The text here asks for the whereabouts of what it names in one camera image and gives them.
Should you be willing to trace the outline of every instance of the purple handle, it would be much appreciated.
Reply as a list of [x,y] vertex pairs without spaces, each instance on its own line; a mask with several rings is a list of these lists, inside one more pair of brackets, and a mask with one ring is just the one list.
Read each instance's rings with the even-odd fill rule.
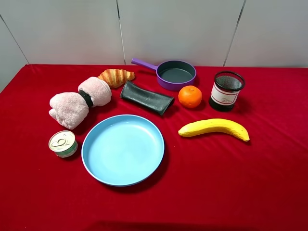
[[145,61],[142,61],[142,60],[140,60],[140,59],[136,59],[136,58],[132,58],[131,63],[132,63],[132,64],[136,64],[136,65],[140,65],[140,66],[147,67],[147,68],[149,68],[149,69],[151,69],[151,70],[154,70],[154,71],[156,71],[156,69],[157,69],[157,67],[158,67],[158,66],[149,64],[149,63],[147,63],[147,62],[145,62]]

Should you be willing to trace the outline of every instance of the red tablecloth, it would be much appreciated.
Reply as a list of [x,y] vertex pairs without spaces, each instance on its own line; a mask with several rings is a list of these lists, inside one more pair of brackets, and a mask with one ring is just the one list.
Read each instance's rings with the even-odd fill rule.
[[[176,97],[163,117],[119,98],[90,109],[73,132],[77,153],[58,158],[49,138],[64,130],[48,111],[50,98],[107,68],[136,73],[138,86]],[[308,229],[308,69],[197,67],[204,102],[183,108],[155,73],[138,66],[27,65],[0,94],[0,230],[301,231]],[[228,113],[208,105],[214,74],[246,79]],[[98,122],[119,114],[151,120],[166,145],[147,180],[117,188],[94,179],[80,149]],[[251,141],[217,133],[191,139],[187,123],[225,118],[242,124]]]

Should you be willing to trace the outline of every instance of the black rubber band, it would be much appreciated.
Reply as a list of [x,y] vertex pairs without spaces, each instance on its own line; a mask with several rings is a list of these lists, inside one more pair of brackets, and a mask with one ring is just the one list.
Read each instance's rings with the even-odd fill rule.
[[83,99],[86,101],[88,107],[93,107],[93,102],[91,100],[91,97],[87,93],[85,93],[83,90],[80,90],[79,95],[81,95],[83,97]]

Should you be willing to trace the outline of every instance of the purple frying pan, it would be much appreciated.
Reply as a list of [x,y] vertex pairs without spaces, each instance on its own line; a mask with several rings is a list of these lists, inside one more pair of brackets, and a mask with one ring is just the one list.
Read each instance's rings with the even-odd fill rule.
[[185,86],[192,85],[196,78],[194,66],[180,60],[166,61],[155,66],[133,58],[131,63],[156,71],[157,82],[168,90],[181,90]]

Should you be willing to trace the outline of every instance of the pink towel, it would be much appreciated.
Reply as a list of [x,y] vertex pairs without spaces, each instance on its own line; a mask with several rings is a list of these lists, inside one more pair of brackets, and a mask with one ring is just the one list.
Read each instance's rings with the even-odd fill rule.
[[[111,100],[111,90],[108,84],[97,77],[90,77],[82,82],[78,91],[84,91],[91,98],[92,107],[104,106]],[[76,128],[87,116],[89,107],[84,98],[75,92],[56,94],[50,99],[52,109],[49,114],[59,124],[68,128]]]

